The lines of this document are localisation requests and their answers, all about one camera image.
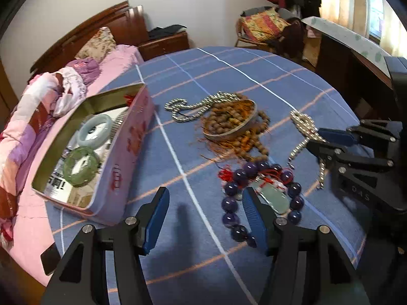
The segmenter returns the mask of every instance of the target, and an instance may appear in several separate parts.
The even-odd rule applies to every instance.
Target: pink bed sheet
[[[130,66],[142,62],[143,59],[136,47],[118,45],[117,49],[100,63],[100,76],[89,85],[86,96],[97,94]],[[17,264],[43,285],[48,284],[50,277],[44,273],[40,255],[54,243],[54,237],[48,222],[45,202],[31,189],[31,183],[50,144],[71,114],[72,112],[69,112],[55,122],[38,149],[19,197],[18,211],[14,218],[14,245],[8,250]]]

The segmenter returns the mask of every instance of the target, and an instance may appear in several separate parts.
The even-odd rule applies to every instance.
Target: white wall
[[[0,58],[17,96],[31,65],[59,38],[98,12],[124,0],[27,0],[0,42]],[[143,5],[149,29],[183,24],[197,47],[234,45],[242,10],[266,0],[129,0]]]

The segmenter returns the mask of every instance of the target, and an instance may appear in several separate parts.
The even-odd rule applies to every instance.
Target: purple bead
[[[236,214],[228,212],[223,215],[222,222],[227,228],[232,228],[239,225],[240,219]]]
[[[298,196],[301,192],[301,185],[298,182],[291,182],[288,185],[288,196],[290,196],[292,199],[296,196]]]
[[[226,212],[236,212],[239,206],[237,205],[237,202],[234,198],[232,197],[225,197],[222,200],[222,209],[224,209]]]
[[[256,163],[256,165],[257,165],[257,170],[259,172],[268,170],[270,168],[270,164],[268,161],[259,161]]]
[[[237,225],[233,227],[230,231],[231,237],[236,241],[236,242],[243,242],[248,239],[248,230],[246,227],[242,225]]]
[[[298,211],[291,211],[287,216],[288,221],[290,223],[296,225],[301,221],[301,212]]]
[[[294,197],[290,202],[290,208],[292,210],[300,211],[304,206],[304,199],[301,196]]]
[[[248,178],[254,178],[257,175],[257,166],[255,163],[245,163],[245,165],[243,165],[243,169],[245,170]]]
[[[248,175],[244,170],[239,169],[234,171],[233,180],[235,180],[238,185],[245,186],[248,184]]]
[[[276,171],[278,174],[280,174],[282,167],[280,164],[273,164],[272,166],[270,166],[271,170]]]
[[[280,180],[284,185],[290,183],[293,180],[293,178],[294,175],[290,170],[283,171],[280,174]]]
[[[246,242],[251,248],[257,248],[256,240],[254,239],[252,234],[248,234],[248,239],[246,240]]]
[[[228,182],[225,187],[223,187],[223,189],[225,190],[225,194],[228,196],[235,196],[237,194],[237,192],[239,191],[239,186],[237,185],[236,182],[231,181]]]

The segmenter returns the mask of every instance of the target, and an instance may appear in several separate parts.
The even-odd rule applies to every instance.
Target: pale green pendant
[[[254,181],[250,186],[253,187],[253,189],[256,189],[261,184],[263,184],[263,180]],[[263,197],[267,204],[270,205],[274,211],[276,211],[276,213],[284,214],[288,211],[290,201],[288,200],[287,196],[278,189],[274,188],[271,184],[266,184],[263,188],[261,188],[259,194],[261,197]]]

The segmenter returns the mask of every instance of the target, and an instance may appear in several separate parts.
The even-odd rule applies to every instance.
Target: silver screw
[[[328,233],[330,232],[330,229],[329,229],[328,226],[322,225],[322,226],[320,226],[319,231],[320,231],[322,234],[328,234]]]
[[[85,226],[82,227],[82,231],[83,231],[85,234],[91,232],[92,229],[93,229],[92,225],[85,225]]]
[[[286,218],[283,218],[283,217],[278,217],[278,218],[275,220],[275,223],[276,223],[277,225],[279,225],[279,226],[285,226],[285,225],[287,224],[287,219],[286,219]]]
[[[137,219],[136,217],[127,217],[125,222],[128,225],[134,225],[137,222]]]

